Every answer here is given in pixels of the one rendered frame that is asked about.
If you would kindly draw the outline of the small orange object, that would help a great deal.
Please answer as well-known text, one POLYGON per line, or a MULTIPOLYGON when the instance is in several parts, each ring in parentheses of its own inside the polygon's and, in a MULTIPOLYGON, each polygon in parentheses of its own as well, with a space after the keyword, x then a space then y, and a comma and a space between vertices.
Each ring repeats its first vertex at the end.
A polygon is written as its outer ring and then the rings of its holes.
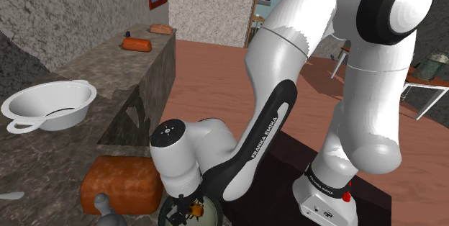
POLYGON ((204 214, 204 205, 198 202, 189 205, 189 214, 193 217, 202 217, 204 214))

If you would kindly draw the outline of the grey-green plate with dark rim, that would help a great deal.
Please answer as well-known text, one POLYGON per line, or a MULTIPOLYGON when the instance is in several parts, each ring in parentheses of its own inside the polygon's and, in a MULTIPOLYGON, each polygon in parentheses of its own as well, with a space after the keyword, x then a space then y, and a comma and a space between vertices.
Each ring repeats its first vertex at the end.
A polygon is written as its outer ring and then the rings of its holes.
MULTIPOLYGON (((219 202, 210 196, 203 196, 201 204, 204 205, 204 214, 199 220, 192 218, 187 220, 186 225, 180 226, 222 226, 223 213, 219 202)), ((168 217, 176 211, 173 197, 169 196, 165 199, 158 216, 158 226, 172 226, 168 221, 168 217)))

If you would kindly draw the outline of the large orange bread loaf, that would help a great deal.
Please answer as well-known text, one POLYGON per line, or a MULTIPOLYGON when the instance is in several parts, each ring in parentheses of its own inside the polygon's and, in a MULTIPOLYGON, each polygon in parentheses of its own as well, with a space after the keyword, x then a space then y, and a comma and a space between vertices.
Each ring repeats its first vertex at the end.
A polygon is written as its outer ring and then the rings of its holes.
POLYGON ((101 155, 81 183, 81 206, 87 214, 98 214, 94 198, 109 197, 118 214, 152 214, 160 204, 163 184, 151 158, 101 155))

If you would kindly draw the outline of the dark robot stand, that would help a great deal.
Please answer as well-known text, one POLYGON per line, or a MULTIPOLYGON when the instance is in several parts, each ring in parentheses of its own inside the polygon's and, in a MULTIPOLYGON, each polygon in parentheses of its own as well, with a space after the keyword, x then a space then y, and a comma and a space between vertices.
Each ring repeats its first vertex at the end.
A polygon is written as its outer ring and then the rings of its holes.
MULTIPOLYGON (((292 192, 317 152, 278 132, 258 166, 250 189, 233 202, 222 202, 232 226, 319 226, 304 217, 292 192)), ((358 176, 352 179, 358 226, 391 226, 391 196, 358 176)))

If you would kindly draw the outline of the small orange bread loaf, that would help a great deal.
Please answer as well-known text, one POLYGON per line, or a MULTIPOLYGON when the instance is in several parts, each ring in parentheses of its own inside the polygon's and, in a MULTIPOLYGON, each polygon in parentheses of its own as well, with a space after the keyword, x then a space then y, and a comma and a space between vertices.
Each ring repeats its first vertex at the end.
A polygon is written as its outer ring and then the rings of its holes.
POLYGON ((124 50, 132 50, 132 51, 148 53, 152 50, 152 45, 151 45, 151 41, 149 41, 149 40, 133 38, 133 37, 126 37, 122 41, 122 48, 124 50))

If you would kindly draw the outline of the pale flat utensil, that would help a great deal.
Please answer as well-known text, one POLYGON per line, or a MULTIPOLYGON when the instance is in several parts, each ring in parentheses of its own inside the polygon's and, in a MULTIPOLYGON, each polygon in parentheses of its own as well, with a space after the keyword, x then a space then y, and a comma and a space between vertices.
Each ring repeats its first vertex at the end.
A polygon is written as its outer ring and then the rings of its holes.
POLYGON ((18 199, 21 199, 23 196, 24 196, 24 192, 23 191, 10 192, 10 193, 5 193, 5 194, 0 194, 0 199, 3 199, 3 200, 18 200, 18 199))

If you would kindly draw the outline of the brown bread loaf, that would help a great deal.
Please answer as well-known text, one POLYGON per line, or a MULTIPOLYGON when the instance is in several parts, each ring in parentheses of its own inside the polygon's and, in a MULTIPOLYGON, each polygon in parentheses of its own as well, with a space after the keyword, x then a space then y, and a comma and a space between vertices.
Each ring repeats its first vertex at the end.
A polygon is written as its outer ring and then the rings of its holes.
POLYGON ((167 24, 152 24, 148 32, 162 35, 171 35, 173 33, 173 28, 167 24))

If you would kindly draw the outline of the brown table with white legs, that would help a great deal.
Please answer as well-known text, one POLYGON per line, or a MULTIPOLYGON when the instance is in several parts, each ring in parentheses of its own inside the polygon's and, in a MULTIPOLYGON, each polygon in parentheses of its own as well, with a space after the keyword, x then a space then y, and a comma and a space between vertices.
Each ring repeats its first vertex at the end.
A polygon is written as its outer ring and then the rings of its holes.
MULTIPOLYGON (((350 48, 340 48, 340 53, 337 58, 333 57, 333 55, 330 56, 332 60, 337 61, 337 64, 330 78, 334 78, 341 64, 349 56, 349 52, 350 48)), ((424 75, 426 75, 426 73, 420 73, 420 70, 416 71, 416 68, 410 67, 406 77, 406 81, 404 82, 404 87, 402 89, 402 93, 404 93, 406 90, 409 91, 412 87, 436 90, 436 92, 428 100, 426 105, 424 105, 423 108, 417 113, 416 117, 414 118, 415 120, 419 120, 422 116, 424 116, 429 109, 431 109, 441 98, 444 97, 444 95, 449 92, 449 81, 444 81, 436 77, 427 81, 421 79, 426 78, 424 75)), ((408 91, 404 95, 401 95, 402 101, 406 99, 408 91)))

